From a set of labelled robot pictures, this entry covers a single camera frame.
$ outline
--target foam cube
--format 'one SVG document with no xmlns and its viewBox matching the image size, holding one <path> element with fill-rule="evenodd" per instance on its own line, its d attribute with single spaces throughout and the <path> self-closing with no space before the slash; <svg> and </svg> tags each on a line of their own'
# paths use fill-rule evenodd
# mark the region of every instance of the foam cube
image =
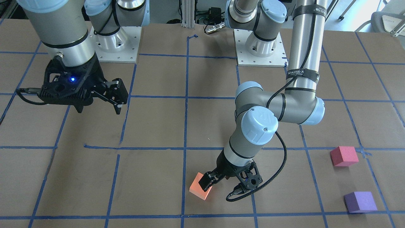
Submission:
<svg viewBox="0 0 405 228">
<path fill-rule="evenodd" d="M 365 213 L 376 211 L 373 195 L 370 191 L 354 191 L 345 195 L 347 210 L 350 213 Z"/>
<path fill-rule="evenodd" d="M 202 173 L 197 173 L 197 176 L 195 177 L 193 183 L 190 186 L 190 192 L 200 197 L 201 199 L 205 200 L 208 196 L 209 191 L 211 191 L 212 186 L 209 187 L 207 191 L 204 191 L 201 188 L 200 184 L 198 183 L 202 177 L 203 177 Z"/>
<path fill-rule="evenodd" d="M 330 152 L 333 166 L 351 166 L 358 163 L 356 150 L 352 146 L 339 146 Z"/>
</svg>

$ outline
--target grid of blue tape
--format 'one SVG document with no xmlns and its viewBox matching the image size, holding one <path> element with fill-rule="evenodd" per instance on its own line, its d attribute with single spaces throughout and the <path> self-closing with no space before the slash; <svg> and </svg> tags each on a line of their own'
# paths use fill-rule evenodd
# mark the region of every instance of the grid of blue tape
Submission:
<svg viewBox="0 0 405 228">
<path fill-rule="evenodd" d="M 371 58 L 369 57 L 360 37 L 356 34 L 361 46 L 363 47 L 364 52 L 366 53 L 368 59 L 370 62 L 340 62 L 340 61 L 330 61 L 328 59 L 328 56 L 326 54 L 325 49 L 322 47 L 322 51 L 324 52 L 324 55 L 326 57 L 326 61 L 321 61 L 321 62 L 326 62 L 328 63 L 331 71 L 332 71 L 332 75 L 335 79 L 336 85 L 338 87 L 338 90 L 341 94 L 342 99 L 324 99 L 325 101 L 340 101 L 343 102 L 345 104 L 347 113 L 350 117 L 351 123 L 353 125 L 353 128 L 355 130 L 356 136 L 357 136 L 357 140 L 359 142 L 360 147 L 356 148 L 356 151 L 358 153 L 361 153 L 363 158 L 366 159 L 368 167 L 370 169 L 371 175 L 374 179 L 374 182 L 376 184 L 376 187 L 378 189 L 379 195 L 382 199 L 382 202 L 384 204 L 385 207 L 385 211 L 374 211 L 374 212 L 370 212 L 368 214 L 387 214 L 391 225 L 393 228 L 395 228 L 395 224 L 392 220 L 391 214 L 405 214 L 405 211 L 390 211 L 387 207 L 385 198 L 382 194 L 382 191 L 379 187 L 378 181 L 375 177 L 373 168 L 371 166 L 371 163 L 369 161 L 369 159 L 367 157 L 365 157 L 366 155 L 372 156 L 371 153 L 366 152 L 365 150 L 368 151 L 405 151 L 405 148 L 365 148 L 362 146 L 361 141 L 360 141 L 360 137 L 358 136 L 357 130 L 356 130 L 356 125 L 353 121 L 353 118 L 351 116 L 351 113 L 349 111 L 349 108 L 347 106 L 347 101 L 350 102 L 389 102 L 391 103 L 395 110 L 396 113 L 398 115 L 398 117 L 400 118 L 400 120 L 402 121 L 402 123 L 404 123 L 402 116 L 400 115 L 400 113 L 398 112 L 395 103 L 405 103 L 405 101 L 395 101 L 392 100 L 390 94 L 388 93 L 388 90 L 386 89 L 383 81 L 381 80 L 378 71 L 375 68 L 375 65 L 405 65 L 405 63 L 377 63 L 377 62 L 372 62 Z M 321 208 L 321 212 L 309 212 L 309 213 L 257 213 L 256 212 L 256 203 L 255 203 L 255 198 L 254 195 L 252 195 L 252 207 L 253 207 L 253 213 L 252 214 L 199 214 L 199 215 L 186 215 L 184 212 L 184 208 L 185 208 L 185 167 L 186 167 L 186 153 L 187 150 L 222 150 L 223 148 L 217 148 L 217 147 L 187 147 L 187 108 L 188 108 L 188 99 L 234 99 L 234 97 L 189 97 L 188 96 L 188 63 L 189 63 L 189 58 L 229 58 L 229 59 L 236 59 L 235 57 L 230 57 L 230 56 L 219 56 L 219 57 L 215 57 L 215 56 L 191 56 L 189 55 L 189 39 L 197 37 L 197 35 L 191 36 L 191 37 L 187 37 L 187 55 L 164 55 L 164 54 L 140 54 L 140 55 L 148 55 L 148 56 L 171 56 L 171 57 L 185 57 L 186 58 L 186 93 L 185 96 L 142 96 L 142 95 L 130 95 L 130 98 L 128 100 L 128 108 L 127 108 L 127 112 L 126 112 L 126 117 L 125 117 L 125 121 L 122 127 L 122 134 L 121 134 L 121 139 L 120 139 L 120 143 L 122 142 L 123 138 L 124 138 L 124 133 L 125 133 L 125 126 L 126 126 L 126 119 L 128 117 L 128 110 L 129 110 L 129 105 L 130 105 L 130 100 L 131 98 L 143 98 L 143 97 L 148 97 L 148 98 L 182 98 L 185 99 L 185 121 L 184 121 L 184 145 L 183 147 L 101 147 L 101 146 L 90 146 L 90 145 L 84 145 L 85 148 L 91 148 L 91 149 L 100 149 L 100 148 L 107 148 L 107 149 L 112 149 L 112 150 L 166 150 L 166 149 L 172 149 L 172 150 L 183 150 L 183 180 L 182 180 L 182 202 L 181 202 L 181 214 L 180 215 L 110 215 L 110 211 L 111 211 L 111 205 L 113 202 L 113 195 L 114 195 L 114 190 L 115 190 L 115 182 L 116 182 L 116 178 L 117 178 L 117 172 L 118 172 L 118 166 L 119 166 L 119 159 L 120 159 L 120 155 L 117 155 L 117 161 L 116 161 L 116 166 L 115 166 L 115 170 L 114 170 L 114 176 L 113 176 L 113 183 L 112 183 L 112 187 L 111 187 L 111 193 L 110 193 L 110 199 L 109 199 L 109 204 L 108 204 L 108 209 L 107 209 L 107 214 L 106 215 L 100 215 L 100 216 L 78 216 L 78 215 L 72 215 L 72 216 L 37 216 L 36 215 L 36 211 L 38 209 L 38 205 L 39 202 L 41 200 L 41 196 L 45 187 L 45 183 L 47 180 L 47 175 L 49 173 L 52 161 L 53 161 L 53 157 L 55 155 L 55 150 L 58 146 L 58 142 L 68 115 L 68 112 L 70 110 L 70 106 L 67 107 L 66 109 L 66 113 L 65 116 L 62 120 L 62 124 L 59 130 L 59 134 L 57 136 L 56 142 L 54 146 L 0 146 L 0 148 L 8 148 L 8 149 L 18 149 L 18 148 L 26 148 L 26 149 L 52 149 L 52 154 L 51 154 L 51 159 L 50 162 L 48 164 L 47 167 L 47 171 L 45 173 L 38 197 L 37 197 L 37 201 L 36 204 L 34 206 L 34 210 L 32 212 L 31 216 L 0 216 L 0 219 L 29 219 L 30 223 L 29 223 L 29 228 L 32 227 L 32 223 L 34 220 L 36 219 L 105 219 L 105 228 L 108 227 L 108 223 L 110 219 L 141 219 L 141 218 L 179 218 L 181 219 L 181 228 L 184 227 L 184 218 L 194 218 L 194 217 L 253 217 L 254 218 L 254 222 L 255 222 L 255 227 L 258 227 L 258 221 L 257 218 L 258 217 L 277 217 L 277 216 L 322 216 L 324 219 L 324 224 L 325 227 L 328 228 L 328 223 L 326 220 L 326 216 L 327 215 L 347 215 L 349 214 L 346 211 L 341 211 L 341 212 L 325 212 L 323 209 L 323 204 L 322 204 L 322 199 L 320 196 L 320 191 L 318 189 L 318 184 L 316 181 L 316 176 L 315 176 L 315 172 L 312 166 L 312 161 L 311 161 L 311 157 L 309 155 L 309 150 L 332 150 L 334 149 L 333 147 L 308 147 L 305 141 L 305 136 L 304 136 L 304 132 L 301 126 L 300 127 L 300 132 L 302 135 L 302 139 L 303 139 L 303 144 L 304 147 L 296 147 L 296 148 L 288 148 L 288 150 L 305 150 L 306 154 L 307 154 L 307 158 L 308 158 L 308 163 L 311 169 L 311 173 L 312 173 L 312 177 L 313 177 L 313 181 L 314 181 L 314 185 L 315 185 L 315 189 L 317 192 L 317 196 L 318 196 L 318 200 L 319 200 L 319 204 L 320 204 L 320 208 Z M 28 64 L 26 71 L 24 72 L 17 88 L 20 87 L 20 85 L 22 84 L 22 81 L 24 80 L 35 56 L 37 54 L 46 54 L 43 52 L 38 52 L 38 49 L 40 47 L 41 43 L 38 44 L 35 52 L 2 52 L 0 51 L 0 53 L 9 53 L 9 54 L 32 54 L 32 58 L 30 63 Z M 331 63 L 351 63 L 351 64 L 371 64 L 385 90 L 385 92 L 387 93 L 388 97 L 389 97 L 389 101 L 380 101 L 380 100 L 346 100 L 344 98 L 344 95 L 342 93 L 342 90 L 340 88 L 339 82 L 335 76 L 335 73 L 333 71 L 332 65 Z M 134 84 L 134 79 L 135 79 L 135 73 L 136 73 L 136 65 L 134 66 L 134 70 L 133 70 L 133 75 L 132 75 L 132 81 L 131 81 L 131 86 L 130 86 L 130 94 L 132 94 L 132 88 L 133 88 L 133 84 Z M 236 65 L 236 75 L 237 75 L 237 82 L 238 85 L 240 85 L 240 78 L 239 78 L 239 68 Z M 14 93 L 0 93 L 0 95 L 4 95 L 4 96 L 11 96 L 11 99 L 5 109 L 5 111 L 3 112 L 3 115 L 0 119 L 0 122 L 4 119 L 4 117 L 6 116 L 6 113 L 8 111 L 8 109 L 10 108 L 10 105 L 12 103 L 12 101 L 14 100 L 15 97 L 15 92 Z M 282 150 L 282 148 L 263 148 L 264 150 Z"/>
</svg>

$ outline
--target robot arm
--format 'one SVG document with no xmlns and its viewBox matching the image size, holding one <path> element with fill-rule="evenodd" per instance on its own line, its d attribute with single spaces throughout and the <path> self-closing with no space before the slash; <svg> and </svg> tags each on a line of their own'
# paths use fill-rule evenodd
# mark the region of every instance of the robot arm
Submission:
<svg viewBox="0 0 405 228">
<path fill-rule="evenodd" d="M 51 61 L 45 69 L 41 88 L 20 88 L 16 93 L 32 104 L 73 105 L 81 113 L 84 106 L 98 97 L 113 104 L 116 114 L 127 103 L 123 81 L 108 82 L 103 75 L 94 44 L 81 14 L 84 1 L 17 0 L 23 7 Z M 120 25 L 140 26 L 149 23 L 149 0 L 87 0 L 86 10 L 98 34 L 110 45 L 120 47 Z M 22 93 L 36 94 L 43 103 L 27 100 Z"/>
<path fill-rule="evenodd" d="M 301 125 L 318 124 L 324 115 L 322 99 L 315 97 L 319 80 L 319 62 L 326 15 L 326 0 L 299 0 L 293 13 L 294 27 L 286 85 L 277 92 L 266 92 L 256 82 L 242 83 L 235 96 L 236 129 L 217 159 L 217 167 L 206 172 L 199 184 L 207 191 L 224 177 L 240 180 L 227 201 L 246 197 L 267 185 L 282 169 L 286 147 L 276 132 L 278 122 Z M 271 47 L 285 11 L 277 0 L 228 1 L 226 25 L 252 30 L 255 42 Z M 276 133 L 285 149 L 285 159 L 278 172 L 262 186 L 263 180 L 253 157 Z M 229 199 L 234 194 L 242 197 Z"/>
</svg>

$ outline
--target purple foam block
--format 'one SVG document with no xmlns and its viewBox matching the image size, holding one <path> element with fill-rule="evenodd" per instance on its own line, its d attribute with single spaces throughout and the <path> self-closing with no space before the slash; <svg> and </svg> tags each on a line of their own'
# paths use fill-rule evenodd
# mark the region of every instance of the purple foam block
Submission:
<svg viewBox="0 0 405 228">
<path fill-rule="evenodd" d="M 377 211 L 373 195 L 369 191 L 355 191 L 345 195 L 347 210 L 350 213 Z"/>
</svg>

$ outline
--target mounting bolt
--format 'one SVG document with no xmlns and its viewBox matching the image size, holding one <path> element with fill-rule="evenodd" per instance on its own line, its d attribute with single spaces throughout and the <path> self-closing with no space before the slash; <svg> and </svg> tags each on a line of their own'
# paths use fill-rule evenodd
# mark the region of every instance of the mounting bolt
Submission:
<svg viewBox="0 0 405 228">
<path fill-rule="evenodd" d="M 56 55 L 60 56 L 61 58 L 65 57 L 65 55 L 63 53 L 61 53 L 61 52 L 57 52 Z"/>
</svg>

